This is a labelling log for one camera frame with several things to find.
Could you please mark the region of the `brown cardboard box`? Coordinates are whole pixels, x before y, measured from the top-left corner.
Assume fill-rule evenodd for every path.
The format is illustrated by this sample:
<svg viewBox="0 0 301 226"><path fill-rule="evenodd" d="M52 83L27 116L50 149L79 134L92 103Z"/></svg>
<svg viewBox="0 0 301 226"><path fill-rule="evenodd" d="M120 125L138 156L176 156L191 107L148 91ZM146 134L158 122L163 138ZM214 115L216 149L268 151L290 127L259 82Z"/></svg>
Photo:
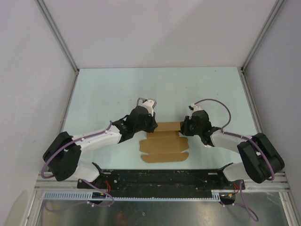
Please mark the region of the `brown cardboard box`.
<svg viewBox="0 0 301 226"><path fill-rule="evenodd" d="M159 122L154 132L139 142L146 163L183 162L189 157L188 139L180 136L180 122Z"/></svg>

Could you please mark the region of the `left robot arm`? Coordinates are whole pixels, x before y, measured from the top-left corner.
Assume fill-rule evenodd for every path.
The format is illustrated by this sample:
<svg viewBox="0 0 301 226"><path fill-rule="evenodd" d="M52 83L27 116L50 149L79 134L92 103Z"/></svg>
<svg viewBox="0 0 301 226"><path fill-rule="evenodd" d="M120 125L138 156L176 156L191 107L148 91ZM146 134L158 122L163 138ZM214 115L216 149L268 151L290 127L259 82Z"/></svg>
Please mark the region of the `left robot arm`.
<svg viewBox="0 0 301 226"><path fill-rule="evenodd" d="M66 131L61 132L43 154L45 165L41 177L55 178L56 181L85 180L93 188L101 187L104 182L101 168L94 162L82 161L81 157L89 151L132 139L140 131L153 133L158 126L155 116L153 108L136 106L129 115L89 135L76 137ZM47 169L52 173L51 176L45 174Z"/></svg>

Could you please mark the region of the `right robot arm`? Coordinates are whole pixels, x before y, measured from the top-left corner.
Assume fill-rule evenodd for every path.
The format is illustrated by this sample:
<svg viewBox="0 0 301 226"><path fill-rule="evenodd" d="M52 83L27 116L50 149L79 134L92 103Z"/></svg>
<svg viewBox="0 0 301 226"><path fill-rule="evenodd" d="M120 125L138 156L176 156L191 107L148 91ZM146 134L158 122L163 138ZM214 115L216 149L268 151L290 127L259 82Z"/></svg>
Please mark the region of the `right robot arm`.
<svg viewBox="0 0 301 226"><path fill-rule="evenodd" d="M228 189L234 181L250 179L257 184L274 180L285 163L273 144L263 133L242 136L212 126L204 110L193 112L181 122L180 133L187 137L198 136L205 146L221 147L240 155L240 163L229 163L220 168L217 184Z"/></svg>

